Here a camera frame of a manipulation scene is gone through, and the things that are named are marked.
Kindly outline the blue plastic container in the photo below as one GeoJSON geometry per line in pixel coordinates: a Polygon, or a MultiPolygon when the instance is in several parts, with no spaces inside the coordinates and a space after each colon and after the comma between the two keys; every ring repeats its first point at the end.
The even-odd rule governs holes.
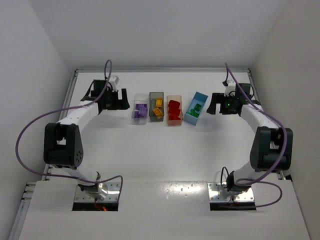
{"type": "Polygon", "coordinates": [[[206,104],[207,99],[207,95],[196,91],[184,114],[184,121],[195,126],[199,120],[199,116],[206,104]]]}

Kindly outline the purple lego brick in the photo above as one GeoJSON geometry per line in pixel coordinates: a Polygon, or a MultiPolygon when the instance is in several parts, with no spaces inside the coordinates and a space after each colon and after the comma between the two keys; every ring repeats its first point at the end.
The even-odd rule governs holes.
{"type": "Polygon", "coordinates": [[[141,117],[142,117],[142,115],[139,113],[139,111],[134,111],[134,113],[133,113],[133,118],[134,119],[139,119],[141,117]]]}

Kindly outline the small green lego brick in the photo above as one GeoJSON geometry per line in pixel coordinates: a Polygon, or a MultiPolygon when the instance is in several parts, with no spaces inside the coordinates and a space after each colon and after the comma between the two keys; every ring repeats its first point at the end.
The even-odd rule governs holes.
{"type": "Polygon", "coordinates": [[[193,110],[191,109],[189,112],[188,112],[189,115],[193,116],[194,113],[193,113],[193,110]]]}

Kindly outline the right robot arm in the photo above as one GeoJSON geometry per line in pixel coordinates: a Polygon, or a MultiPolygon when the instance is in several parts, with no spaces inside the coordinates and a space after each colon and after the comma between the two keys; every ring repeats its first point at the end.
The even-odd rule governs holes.
{"type": "Polygon", "coordinates": [[[252,99],[250,90],[248,83],[227,84],[224,93],[212,94],[207,109],[207,113],[214,115],[219,105],[220,114],[239,115],[254,133],[249,161],[226,178],[225,188],[229,192],[246,192],[268,174],[291,167],[293,131],[264,112],[261,104],[252,99]]]}

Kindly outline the yellow butterfly lego piece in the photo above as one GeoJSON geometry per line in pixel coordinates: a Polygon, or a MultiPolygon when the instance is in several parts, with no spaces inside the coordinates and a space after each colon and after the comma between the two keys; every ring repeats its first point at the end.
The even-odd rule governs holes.
{"type": "Polygon", "coordinates": [[[158,98],[156,99],[156,101],[155,101],[155,106],[156,106],[157,108],[161,108],[162,105],[163,105],[163,99],[160,98],[160,97],[158,97],[158,98]]]}

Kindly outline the yellow lego brick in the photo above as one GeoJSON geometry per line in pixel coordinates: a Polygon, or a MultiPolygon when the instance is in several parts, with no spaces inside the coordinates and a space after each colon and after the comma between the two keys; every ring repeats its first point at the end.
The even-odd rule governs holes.
{"type": "Polygon", "coordinates": [[[152,112],[154,113],[155,116],[157,117],[162,117],[163,116],[163,112],[161,111],[160,108],[155,107],[152,109],[152,112]]]}

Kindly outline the red lego brick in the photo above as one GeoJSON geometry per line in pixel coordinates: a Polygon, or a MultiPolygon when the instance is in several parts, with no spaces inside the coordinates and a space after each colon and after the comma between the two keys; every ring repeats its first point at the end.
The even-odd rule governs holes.
{"type": "Polygon", "coordinates": [[[181,120],[180,113],[181,113],[180,109],[169,109],[169,111],[168,111],[168,120],[169,121],[181,120]]]}

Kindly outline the purple curved lego piece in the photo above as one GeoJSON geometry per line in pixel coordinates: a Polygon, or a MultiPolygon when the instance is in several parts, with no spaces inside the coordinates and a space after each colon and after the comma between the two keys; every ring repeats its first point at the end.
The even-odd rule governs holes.
{"type": "Polygon", "coordinates": [[[138,103],[135,105],[135,109],[141,114],[141,118],[145,118],[148,113],[148,105],[146,103],[138,103]]]}

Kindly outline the red flower lego piece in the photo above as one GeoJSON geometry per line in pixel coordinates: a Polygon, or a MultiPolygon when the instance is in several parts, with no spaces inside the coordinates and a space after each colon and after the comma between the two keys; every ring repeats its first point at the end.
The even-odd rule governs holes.
{"type": "Polygon", "coordinates": [[[168,102],[168,109],[169,110],[171,110],[171,109],[180,110],[181,109],[181,103],[179,101],[171,99],[168,102]]]}

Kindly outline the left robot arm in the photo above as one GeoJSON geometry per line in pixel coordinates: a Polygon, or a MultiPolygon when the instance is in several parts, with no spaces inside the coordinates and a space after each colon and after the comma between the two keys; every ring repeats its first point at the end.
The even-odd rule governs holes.
{"type": "Polygon", "coordinates": [[[93,80],[76,109],[44,129],[44,162],[75,177],[80,190],[88,195],[104,192],[101,175],[84,163],[81,132],[104,110],[127,110],[127,90],[117,90],[118,76],[110,80],[93,80]]]}

